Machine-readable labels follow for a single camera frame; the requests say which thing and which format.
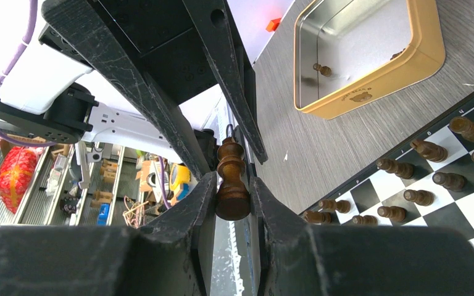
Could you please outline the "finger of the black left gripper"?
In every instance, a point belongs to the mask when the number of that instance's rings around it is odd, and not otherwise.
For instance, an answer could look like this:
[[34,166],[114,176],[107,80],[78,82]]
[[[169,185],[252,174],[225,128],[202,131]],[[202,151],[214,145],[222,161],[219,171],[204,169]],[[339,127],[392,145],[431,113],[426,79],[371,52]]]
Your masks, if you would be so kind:
[[179,105],[144,72],[91,1],[45,1],[41,15],[127,101],[148,119],[197,180],[211,169]]
[[228,3],[183,1],[204,45],[204,53],[256,160],[268,160],[257,123],[256,74]]

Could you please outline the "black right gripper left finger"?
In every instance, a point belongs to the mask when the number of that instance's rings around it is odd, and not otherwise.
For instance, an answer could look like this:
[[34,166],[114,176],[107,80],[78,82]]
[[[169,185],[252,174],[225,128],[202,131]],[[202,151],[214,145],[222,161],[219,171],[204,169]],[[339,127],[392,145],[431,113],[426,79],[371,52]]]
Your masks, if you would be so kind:
[[208,295],[217,174],[138,229],[1,226],[0,295]]

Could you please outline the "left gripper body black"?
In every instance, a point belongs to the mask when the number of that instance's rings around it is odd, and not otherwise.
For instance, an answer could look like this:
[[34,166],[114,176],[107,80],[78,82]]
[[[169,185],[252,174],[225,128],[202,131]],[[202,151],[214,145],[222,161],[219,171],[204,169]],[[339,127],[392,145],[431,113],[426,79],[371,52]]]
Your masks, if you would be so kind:
[[[150,74],[176,104],[218,85],[183,1],[91,3],[113,34],[134,54],[141,69]],[[69,46],[71,57],[91,66]]]

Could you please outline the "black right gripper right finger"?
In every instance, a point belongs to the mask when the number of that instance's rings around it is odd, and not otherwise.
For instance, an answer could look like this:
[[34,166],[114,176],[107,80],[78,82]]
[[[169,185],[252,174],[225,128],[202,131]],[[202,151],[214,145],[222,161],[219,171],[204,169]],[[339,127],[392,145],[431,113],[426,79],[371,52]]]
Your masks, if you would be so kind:
[[259,295],[474,295],[474,248],[446,228],[310,224],[258,177]]

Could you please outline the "dark wooden handed-over chess piece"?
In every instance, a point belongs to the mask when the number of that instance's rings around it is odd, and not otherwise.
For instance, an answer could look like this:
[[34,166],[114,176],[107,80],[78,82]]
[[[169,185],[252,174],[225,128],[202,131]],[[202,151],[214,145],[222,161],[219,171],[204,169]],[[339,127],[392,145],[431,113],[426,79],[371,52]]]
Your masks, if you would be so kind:
[[246,172],[244,149],[233,137],[228,137],[222,141],[217,157],[217,173],[222,183],[216,194],[215,212],[223,220],[242,220],[251,211],[249,191],[242,181]]

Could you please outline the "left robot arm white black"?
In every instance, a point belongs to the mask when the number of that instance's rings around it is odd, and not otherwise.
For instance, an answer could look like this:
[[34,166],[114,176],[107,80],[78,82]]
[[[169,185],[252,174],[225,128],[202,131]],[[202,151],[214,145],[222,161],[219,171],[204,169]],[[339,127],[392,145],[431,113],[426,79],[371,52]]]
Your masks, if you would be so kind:
[[200,178],[215,168],[213,138],[181,106],[218,85],[252,153],[267,161],[255,71],[226,1],[30,1],[28,10],[0,73],[0,119],[13,133],[43,146],[128,146]]

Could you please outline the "dark pawn tin bottom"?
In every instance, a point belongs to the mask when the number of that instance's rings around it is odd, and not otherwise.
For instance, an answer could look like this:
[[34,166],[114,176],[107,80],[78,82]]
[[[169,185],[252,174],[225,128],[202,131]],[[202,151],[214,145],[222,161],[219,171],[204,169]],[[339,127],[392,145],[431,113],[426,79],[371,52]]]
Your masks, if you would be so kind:
[[325,77],[330,77],[333,74],[330,67],[326,65],[321,65],[319,63],[313,64],[313,69]]

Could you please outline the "gold-rimmed metal tin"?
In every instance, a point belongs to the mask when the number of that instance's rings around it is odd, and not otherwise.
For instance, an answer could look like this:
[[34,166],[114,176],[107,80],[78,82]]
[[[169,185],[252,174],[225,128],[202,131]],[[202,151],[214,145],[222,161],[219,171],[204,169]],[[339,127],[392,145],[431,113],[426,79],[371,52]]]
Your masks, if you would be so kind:
[[312,1],[294,23],[294,107],[330,120],[431,77],[445,58],[436,1]]

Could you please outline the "black white chessboard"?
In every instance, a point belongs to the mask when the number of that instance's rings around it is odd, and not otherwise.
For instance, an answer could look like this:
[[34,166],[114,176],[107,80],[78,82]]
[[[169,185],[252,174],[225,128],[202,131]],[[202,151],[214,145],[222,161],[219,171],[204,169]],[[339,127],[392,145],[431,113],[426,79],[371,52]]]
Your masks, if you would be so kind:
[[474,247],[474,92],[413,134],[447,150],[432,162],[411,147],[411,139],[391,149],[386,158],[408,163],[413,176],[403,179],[375,163],[302,212],[314,224],[350,224],[353,217],[377,216],[378,208],[402,207],[403,226],[455,229]]

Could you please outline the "red clip on rail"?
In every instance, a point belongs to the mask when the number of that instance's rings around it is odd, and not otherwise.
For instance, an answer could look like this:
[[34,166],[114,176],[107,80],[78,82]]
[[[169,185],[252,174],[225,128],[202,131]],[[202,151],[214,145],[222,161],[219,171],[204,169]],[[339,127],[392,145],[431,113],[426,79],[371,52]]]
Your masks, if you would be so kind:
[[272,19],[266,26],[266,31],[270,33],[276,31],[278,26],[280,25],[280,22],[281,18]]

